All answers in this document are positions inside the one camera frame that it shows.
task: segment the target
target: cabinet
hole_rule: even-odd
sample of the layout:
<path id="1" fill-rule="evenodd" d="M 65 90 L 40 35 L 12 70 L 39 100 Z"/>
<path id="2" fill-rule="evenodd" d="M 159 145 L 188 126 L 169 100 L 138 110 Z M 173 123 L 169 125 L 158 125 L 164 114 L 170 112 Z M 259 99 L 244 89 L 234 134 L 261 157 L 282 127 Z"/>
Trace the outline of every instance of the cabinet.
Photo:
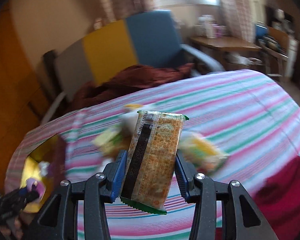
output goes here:
<path id="1" fill-rule="evenodd" d="M 15 33 L 8 5 L 0 12 L 0 191 L 9 160 L 49 103 Z"/>

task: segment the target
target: chair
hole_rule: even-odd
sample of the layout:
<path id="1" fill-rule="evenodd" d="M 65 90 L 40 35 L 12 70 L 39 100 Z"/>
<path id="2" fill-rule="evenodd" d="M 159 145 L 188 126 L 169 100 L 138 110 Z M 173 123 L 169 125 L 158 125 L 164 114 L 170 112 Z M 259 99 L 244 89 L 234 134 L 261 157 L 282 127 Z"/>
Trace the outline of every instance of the chair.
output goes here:
<path id="1" fill-rule="evenodd" d="M 63 98 L 71 101 L 84 83 L 93 80 L 101 84 L 135 64 L 177 67 L 187 62 L 185 52 L 211 71 L 224 71 L 212 57 L 181 44 L 169 10 L 144 12 L 106 25 L 78 40 L 55 58 L 54 68 L 59 81 L 55 86 L 60 85 L 63 92 L 41 124 L 50 120 Z M 192 74 L 200 75 L 195 70 Z"/>

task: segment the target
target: window sill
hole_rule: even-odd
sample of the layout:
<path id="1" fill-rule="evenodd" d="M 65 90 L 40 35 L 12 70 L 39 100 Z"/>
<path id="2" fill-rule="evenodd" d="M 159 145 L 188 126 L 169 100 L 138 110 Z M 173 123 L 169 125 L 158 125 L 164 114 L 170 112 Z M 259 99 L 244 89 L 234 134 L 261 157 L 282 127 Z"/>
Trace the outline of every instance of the window sill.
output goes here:
<path id="1" fill-rule="evenodd" d="M 179 6 L 179 5 L 219 5 L 219 0 L 209 1 L 209 0 L 154 0 L 154 5 L 158 8 L 164 8 L 167 6 Z"/>

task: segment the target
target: maroon fabric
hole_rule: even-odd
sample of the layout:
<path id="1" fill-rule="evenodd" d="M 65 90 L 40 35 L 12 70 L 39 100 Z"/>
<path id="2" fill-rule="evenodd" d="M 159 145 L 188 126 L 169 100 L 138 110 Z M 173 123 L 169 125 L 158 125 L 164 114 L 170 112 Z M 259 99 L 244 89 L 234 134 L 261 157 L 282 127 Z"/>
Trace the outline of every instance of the maroon fabric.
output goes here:
<path id="1" fill-rule="evenodd" d="M 193 63 L 185 64 L 177 69 L 154 68 L 145 65 L 128 67 L 99 87 L 95 87 L 93 82 L 83 85 L 74 95 L 67 112 L 98 105 L 139 90 L 189 78 L 192 67 Z"/>
<path id="2" fill-rule="evenodd" d="M 279 240 L 293 240 L 300 233 L 300 157 L 295 157 L 254 197 Z"/>

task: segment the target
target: chair armrest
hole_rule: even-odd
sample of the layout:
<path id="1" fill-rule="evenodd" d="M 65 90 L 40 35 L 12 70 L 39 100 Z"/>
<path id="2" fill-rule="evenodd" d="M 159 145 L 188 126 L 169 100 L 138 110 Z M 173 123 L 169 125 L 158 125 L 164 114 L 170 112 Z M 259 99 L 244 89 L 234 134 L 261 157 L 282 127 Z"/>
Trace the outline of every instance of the chair armrest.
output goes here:
<path id="1" fill-rule="evenodd" d="M 187 44 L 181 44 L 181 47 L 184 51 L 191 54 L 197 60 L 203 62 L 211 71 L 225 71 L 223 66 L 214 58 L 208 56 L 200 50 L 197 50 Z"/>
<path id="2" fill-rule="evenodd" d="M 40 125 L 44 125 L 44 124 L 46 124 L 47 122 L 49 122 L 51 120 L 52 116 L 54 115 L 54 113 L 58 109 L 60 103 L 62 102 L 62 100 L 65 97 L 66 97 L 66 93 L 65 92 L 61 92 L 56 97 L 56 99 L 53 101 L 52 105 L 50 106 L 49 110 L 46 112 L 46 114 L 42 118 Z"/>

